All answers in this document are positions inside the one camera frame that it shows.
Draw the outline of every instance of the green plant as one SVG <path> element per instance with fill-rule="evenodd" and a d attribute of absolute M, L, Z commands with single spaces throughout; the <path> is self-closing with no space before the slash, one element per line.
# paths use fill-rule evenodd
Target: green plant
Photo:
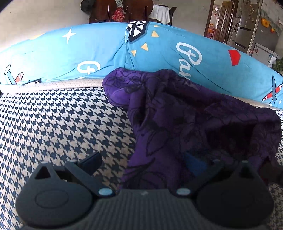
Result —
<path fill-rule="evenodd" d="M 272 65 L 272 69 L 276 71 L 277 73 L 281 74 L 283 73 L 283 58 L 277 59 L 275 63 Z"/>

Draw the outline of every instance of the yellow object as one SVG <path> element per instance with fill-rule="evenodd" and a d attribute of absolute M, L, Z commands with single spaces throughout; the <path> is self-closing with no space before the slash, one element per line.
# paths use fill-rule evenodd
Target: yellow object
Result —
<path fill-rule="evenodd" d="M 152 35 L 151 35 L 152 37 L 159 37 L 159 35 L 155 32 L 155 31 L 153 31 L 152 32 Z"/>
<path fill-rule="evenodd" d="M 264 19 L 264 18 L 261 19 L 261 23 L 262 23 L 262 25 L 263 25 L 264 27 L 266 27 L 266 28 L 268 28 L 269 25 L 270 25 L 269 21 L 267 21 L 267 20 Z"/>
<path fill-rule="evenodd" d="M 136 56 L 137 51 L 136 51 L 136 50 L 131 50 L 131 52 L 132 52 L 133 56 L 135 57 L 135 56 Z"/>
<path fill-rule="evenodd" d="M 148 48 L 147 48 L 147 44 L 146 44 L 146 43 L 143 44 L 143 45 L 141 46 L 141 48 L 144 49 L 144 50 L 146 50 L 146 51 L 148 51 Z"/>

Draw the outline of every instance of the white star print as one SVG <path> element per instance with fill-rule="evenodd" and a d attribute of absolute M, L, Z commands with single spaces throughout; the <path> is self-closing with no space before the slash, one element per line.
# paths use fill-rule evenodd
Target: white star print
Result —
<path fill-rule="evenodd" d="M 68 42 L 69 42 L 69 39 L 71 36 L 75 35 L 76 33 L 72 33 L 72 28 L 69 30 L 69 32 L 65 35 L 63 35 L 62 37 L 65 37 L 67 38 L 67 45 L 68 45 Z"/>

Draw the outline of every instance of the doorway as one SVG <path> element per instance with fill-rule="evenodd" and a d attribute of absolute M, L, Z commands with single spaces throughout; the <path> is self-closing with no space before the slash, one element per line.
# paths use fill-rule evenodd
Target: doorway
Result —
<path fill-rule="evenodd" d="M 212 0 L 204 36 L 227 43 L 238 3 L 238 0 Z"/>

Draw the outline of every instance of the floor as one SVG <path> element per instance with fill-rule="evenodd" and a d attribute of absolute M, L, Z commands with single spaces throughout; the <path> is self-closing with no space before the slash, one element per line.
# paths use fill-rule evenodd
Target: floor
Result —
<path fill-rule="evenodd" d="M 13 0 L 0 12 L 0 51 L 47 31 L 88 23 L 81 1 Z"/>

